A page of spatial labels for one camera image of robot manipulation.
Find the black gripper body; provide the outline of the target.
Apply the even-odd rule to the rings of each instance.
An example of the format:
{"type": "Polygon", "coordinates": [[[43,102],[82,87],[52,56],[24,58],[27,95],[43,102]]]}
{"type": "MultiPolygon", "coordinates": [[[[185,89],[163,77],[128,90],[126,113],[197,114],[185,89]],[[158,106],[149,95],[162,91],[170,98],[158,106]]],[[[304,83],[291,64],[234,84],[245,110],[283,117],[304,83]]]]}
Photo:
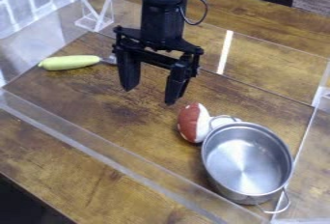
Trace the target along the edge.
{"type": "Polygon", "coordinates": [[[141,30],[122,26],[116,26],[114,32],[116,34],[116,42],[112,45],[112,52],[116,55],[120,69],[124,68],[124,57],[128,57],[134,62],[147,62],[158,67],[170,69],[177,59],[159,54],[159,51],[179,51],[185,56],[190,57],[189,69],[191,73],[199,71],[203,49],[189,43],[183,38],[153,42],[142,37],[141,30]]]}

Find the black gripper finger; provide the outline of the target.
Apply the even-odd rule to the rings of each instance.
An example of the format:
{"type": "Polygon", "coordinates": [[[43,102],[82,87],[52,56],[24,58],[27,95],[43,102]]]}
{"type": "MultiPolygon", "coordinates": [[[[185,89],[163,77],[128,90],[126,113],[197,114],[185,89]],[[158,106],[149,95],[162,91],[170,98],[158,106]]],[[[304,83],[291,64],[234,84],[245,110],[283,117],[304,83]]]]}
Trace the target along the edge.
{"type": "Polygon", "coordinates": [[[173,105],[185,95],[191,79],[191,65],[187,61],[178,61],[171,69],[166,80],[165,103],[173,105]]]}
{"type": "Polygon", "coordinates": [[[141,80],[141,61],[131,52],[119,49],[116,51],[118,70],[120,83],[126,91],[136,87],[141,80]]]}

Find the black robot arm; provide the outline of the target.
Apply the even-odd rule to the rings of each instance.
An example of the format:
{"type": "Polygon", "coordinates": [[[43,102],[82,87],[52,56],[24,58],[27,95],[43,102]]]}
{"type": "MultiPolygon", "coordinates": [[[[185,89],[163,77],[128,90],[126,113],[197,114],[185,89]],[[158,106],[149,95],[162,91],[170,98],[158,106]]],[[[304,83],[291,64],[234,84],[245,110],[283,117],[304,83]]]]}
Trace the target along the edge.
{"type": "Polygon", "coordinates": [[[203,49],[183,39],[187,0],[142,0],[141,29],[116,26],[114,50],[123,88],[130,91],[141,80],[141,63],[170,70],[165,103],[185,95],[190,79],[198,75],[203,49]]]}

